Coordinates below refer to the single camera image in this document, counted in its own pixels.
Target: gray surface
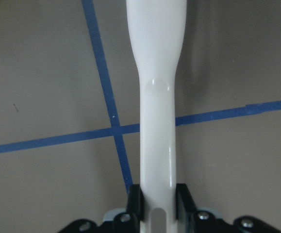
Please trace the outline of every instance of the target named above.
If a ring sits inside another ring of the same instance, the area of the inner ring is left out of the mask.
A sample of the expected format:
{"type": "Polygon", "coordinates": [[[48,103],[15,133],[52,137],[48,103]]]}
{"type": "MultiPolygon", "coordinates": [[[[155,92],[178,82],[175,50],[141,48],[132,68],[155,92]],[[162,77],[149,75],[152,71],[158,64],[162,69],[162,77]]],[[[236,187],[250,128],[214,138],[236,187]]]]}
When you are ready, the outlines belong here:
{"type": "MultiPolygon", "coordinates": [[[[125,1],[94,4],[121,124],[138,123],[125,1]]],[[[281,100],[281,1],[189,1],[187,15],[177,116],[281,100]]],[[[0,0],[0,144],[109,126],[81,2],[0,0]]],[[[138,183],[139,134],[124,140],[138,183]]],[[[281,111],[180,126],[177,154],[199,206],[281,229],[281,111]]],[[[100,222],[125,201],[112,138],[0,154],[0,232],[100,222]]]]}

